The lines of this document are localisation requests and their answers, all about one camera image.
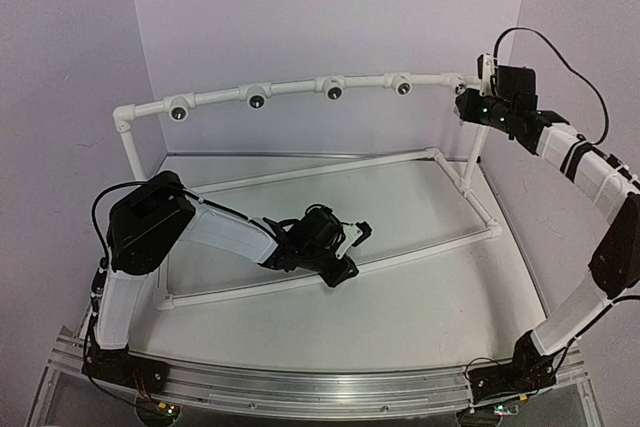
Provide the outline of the white PVC pipe frame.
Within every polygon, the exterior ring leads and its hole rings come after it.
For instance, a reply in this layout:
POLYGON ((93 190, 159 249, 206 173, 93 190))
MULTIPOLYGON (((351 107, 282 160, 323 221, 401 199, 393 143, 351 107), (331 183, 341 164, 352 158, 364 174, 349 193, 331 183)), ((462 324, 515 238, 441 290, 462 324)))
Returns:
MULTIPOLYGON (((145 178, 145 174, 143 173, 142 164, 135 146, 133 134, 131 133, 131 124, 139 118, 166 114, 174 121, 182 122, 188 117, 190 111, 199 106, 230 101, 244 101, 251 108, 259 109, 264 107, 266 101, 273 96, 317 93, 323 94, 331 101, 335 101, 339 99, 346 90, 354 88, 381 87, 384 89, 391 89, 400 96, 406 96, 415 86, 425 85, 446 87, 453 92, 454 87, 459 83, 465 83, 467 85, 467 90, 473 87, 479 88, 480 81, 477 77, 461 76, 454 73, 437 75, 387 73, 375 76, 324 76, 311 80, 281 83, 254 83, 208 93, 179 94, 166 97, 161 101, 142 105, 132 104, 119 106, 113 111, 113 121, 116 130, 120 134, 121 142, 134 177, 137 180, 143 180, 145 178)), ((478 127, 476 129, 471 152, 465 163, 464 171, 461 174, 454 170, 450 162, 445 159, 439 149, 427 148, 408 153, 367 157, 362 160, 341 164, 316 166, 301 170, 279 172, 257 177, 207 184, 205 186, 198 187, 196 192, 200 194, 202 192, 214 193, 238 190, 252 186, 282 183, 298 179, 305 180, 321 175, 352 172, 358 169, 395 165, 410 161, 427 160, 435 162, 438 165, 438 168, 450 180, 452 187, 456 191, 456 195, 460 199, 464 200, 464 202, 466 202, 476 213, 483 223, 484 228, 478 232, 447 239, 443 242, 421 247, 411 252, 388 256, 372 262, 366 262, 362 267, 364 271, 368 273, 387 268, 389 266, 447 252, 455 248, 470 245, 474 242, 497 238, 502 234, 503 229, 500 222, 489 213, 471 188, 471 180, 475 170, 475 165, 480 159, 480 154, 484 148, 487 136, 488 129, 486 127, 478 127)))

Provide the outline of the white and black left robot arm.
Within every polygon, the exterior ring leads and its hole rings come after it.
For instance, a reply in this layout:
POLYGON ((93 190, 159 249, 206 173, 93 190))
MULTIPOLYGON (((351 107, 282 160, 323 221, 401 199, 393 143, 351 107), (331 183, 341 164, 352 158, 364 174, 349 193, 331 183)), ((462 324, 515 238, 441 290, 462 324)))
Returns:
POLYGON ((148 276, 178 242, 220 249, 271 271, 310 271, 334 288, 358 275, 348 252, 372 233, 368 223, 343 222, 323 204, 309 206, 300 219, 249 217, 189 191, 172 171, 109 186, 96 198, 118 190, 127 193, 112 205, 107 229, 96 232, 103 254, 91 284, 82 371, 92 383, 139 392, 161 392, 169 367, 131 354, 133 313, 148 276))

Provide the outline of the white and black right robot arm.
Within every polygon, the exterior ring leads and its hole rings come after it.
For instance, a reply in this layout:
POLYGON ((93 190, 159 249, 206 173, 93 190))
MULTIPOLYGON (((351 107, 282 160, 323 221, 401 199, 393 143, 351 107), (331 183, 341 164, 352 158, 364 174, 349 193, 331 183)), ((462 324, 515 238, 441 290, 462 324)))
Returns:
POLYGON ((584 279, 554 313, 516 341, 511 360, 466 371, 472 401, 481 404, 552 387, 574 342, 629 300, 627 290, 639 281, 639 179, 565 118, 538 109, 533 70, 500 65, 483 54, 477 72, 479 87, 455 99, 460 120, 505 133, 557 169, 609 226, 584 279))

